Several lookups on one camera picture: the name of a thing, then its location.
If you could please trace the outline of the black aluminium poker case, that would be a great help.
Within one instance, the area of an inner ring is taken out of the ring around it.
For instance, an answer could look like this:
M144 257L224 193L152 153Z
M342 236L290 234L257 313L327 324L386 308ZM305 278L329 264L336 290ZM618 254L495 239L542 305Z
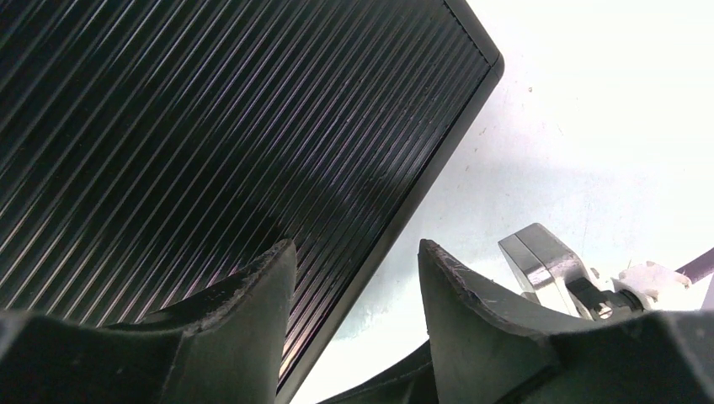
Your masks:
M504 67L465 1L4 1L1 314L138 323L290 240L287 403Z

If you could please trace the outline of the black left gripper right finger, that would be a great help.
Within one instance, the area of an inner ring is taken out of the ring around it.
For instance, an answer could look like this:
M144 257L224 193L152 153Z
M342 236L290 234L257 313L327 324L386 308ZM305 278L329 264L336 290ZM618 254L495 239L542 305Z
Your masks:
M713 315L594 322L539 306L434 241L418 273L443 403L710 403Z

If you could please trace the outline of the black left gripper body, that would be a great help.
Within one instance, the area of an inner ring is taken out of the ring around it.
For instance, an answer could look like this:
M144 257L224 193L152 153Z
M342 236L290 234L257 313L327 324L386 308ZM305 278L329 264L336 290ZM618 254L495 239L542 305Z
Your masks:
M322 403L437 403L429 340L392 367Z

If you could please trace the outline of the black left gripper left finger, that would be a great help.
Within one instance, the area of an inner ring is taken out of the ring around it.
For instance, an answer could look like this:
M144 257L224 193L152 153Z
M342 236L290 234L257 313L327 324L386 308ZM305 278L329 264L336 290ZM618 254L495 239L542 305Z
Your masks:
M90 327L1 314L4 403L272 403L296 248L283 240L228 278L138 323Z

